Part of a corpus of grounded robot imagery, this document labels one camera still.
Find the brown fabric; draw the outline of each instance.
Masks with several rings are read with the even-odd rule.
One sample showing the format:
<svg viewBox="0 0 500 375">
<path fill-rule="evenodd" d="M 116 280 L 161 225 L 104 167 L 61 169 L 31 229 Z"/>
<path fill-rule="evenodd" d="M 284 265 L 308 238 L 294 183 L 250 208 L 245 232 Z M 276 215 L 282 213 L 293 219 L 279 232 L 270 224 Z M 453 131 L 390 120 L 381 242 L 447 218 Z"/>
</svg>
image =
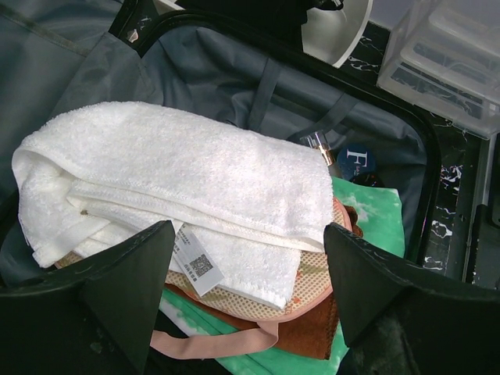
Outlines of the brown fabric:
<svg viewBox="0 0 500 375">
<path fill-rule="evenodd" d="M 166 284 L 166 287 L 234 328 L 239 330 L 257 328 L 257 323 L 235 318 L 194 301 L 174 285 Z M 280 338 L 275 348 L 305 357 L 329 359 L 337 325 L 338 311 L 332 294 L 317 307 L 299 318 L 290 322 L 280 323 L 278 331 Z"/>
<path fill-rule="evenodd" d="M 351 225 L 352 225 L 352 233 L 354 233 L 356 236 L 363 238 L 363 229 L 361 229 L 357 223 L 358 223 L 358 213 L 356 212 L 356 209 L 350 205 L 345 205 L 345 210 L 347 211 L 347 214 L 349 215 L 349 219 L 351 219 Z"/>
</svg>

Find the transparent storage box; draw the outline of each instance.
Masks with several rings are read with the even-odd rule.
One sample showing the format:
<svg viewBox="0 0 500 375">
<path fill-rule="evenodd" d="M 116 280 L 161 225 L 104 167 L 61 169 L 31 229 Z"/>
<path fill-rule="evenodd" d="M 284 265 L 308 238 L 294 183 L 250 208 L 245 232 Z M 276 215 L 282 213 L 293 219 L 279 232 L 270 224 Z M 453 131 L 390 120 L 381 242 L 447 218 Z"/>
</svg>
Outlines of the transparent storage box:
<svg viewBox="0 0 500 375">
<path fill-rule="evenodd" d="M 483 16 L 493 2 L 500 13 L 498 0 L 417 0 L 391 33 L 379 86 L 479 137 L 498 132 L 500 39 L 470 43 L 497 33 Z M 476 19 L 464 20 L 471 4 Z"/>
</svg>

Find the black marble countertop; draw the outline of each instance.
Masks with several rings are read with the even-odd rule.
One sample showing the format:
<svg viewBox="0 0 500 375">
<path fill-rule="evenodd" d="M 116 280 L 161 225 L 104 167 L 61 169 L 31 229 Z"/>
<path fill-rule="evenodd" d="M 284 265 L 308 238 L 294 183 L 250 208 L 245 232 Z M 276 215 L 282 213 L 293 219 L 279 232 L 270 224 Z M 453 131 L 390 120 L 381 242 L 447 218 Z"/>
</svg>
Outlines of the black marble countertop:
<svg viewBox="0 0 500 375">
<path fill-rule="evenodd" d="M 389 35 L 389 30 L 368 23 L 360 42 L 341 70 L 377 85 Z M 423 114 L 434 125 L 441 146 L 441 177 L 435 209 L 429 219 L 432 220 L 431 233 L 423 267 L 460 279 L 464 265 L 463 259 L 457 259 L 456 253 L 465 253 L 467 232 L 472 219 L 466 212 L 467 207 L 460 209 L 459 193 L 466 170 L 471 170 L 470 174 L 474 175 L 472 170 L 477 163 L 468 160 L 467 151 L 472 146 L 474 149 L 478 148 L 479 140 L 453 127 L 450 121 L 440 116 L 425 111 Z"/>
</svg>

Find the white basin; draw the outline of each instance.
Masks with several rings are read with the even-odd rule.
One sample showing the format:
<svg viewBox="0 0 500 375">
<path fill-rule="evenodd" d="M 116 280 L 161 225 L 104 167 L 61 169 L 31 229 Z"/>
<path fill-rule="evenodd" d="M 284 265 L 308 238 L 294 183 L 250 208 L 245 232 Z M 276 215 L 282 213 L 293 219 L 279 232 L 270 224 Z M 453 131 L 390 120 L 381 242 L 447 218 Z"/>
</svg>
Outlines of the white basin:
<svg viewBox="0 0 500 375">
<path fill-rule="evenodd" d="M 363 35 L 372 1 L 344 0 L 344 8 L 340 11 L 310 9 L 308 21 L 302 25 L 304 52 L 340 67 Z M 172 0 L 155 0 L 155 3 L 161 13 L 182 9 Z"/>
</svg>

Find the marble surface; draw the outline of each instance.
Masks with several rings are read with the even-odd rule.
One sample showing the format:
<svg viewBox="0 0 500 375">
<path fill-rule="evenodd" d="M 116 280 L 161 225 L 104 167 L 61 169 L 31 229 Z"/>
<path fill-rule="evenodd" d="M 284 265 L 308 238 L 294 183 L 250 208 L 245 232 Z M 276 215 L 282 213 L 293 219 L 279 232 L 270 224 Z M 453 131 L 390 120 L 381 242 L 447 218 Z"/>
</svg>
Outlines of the marble surface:
<svg viewBox="0 0 500 375">
<path fill-rule="evenodd" d="M 358 46 L 341 70 L 376 85 L 388 38 L 388 30 L 368 23 Z M 441 146 L 441 176 L 423 267 L 446 274 L 469 136 L 440 116 L 429 112 L 424 115 L 434 125 Z"/>
</svg>

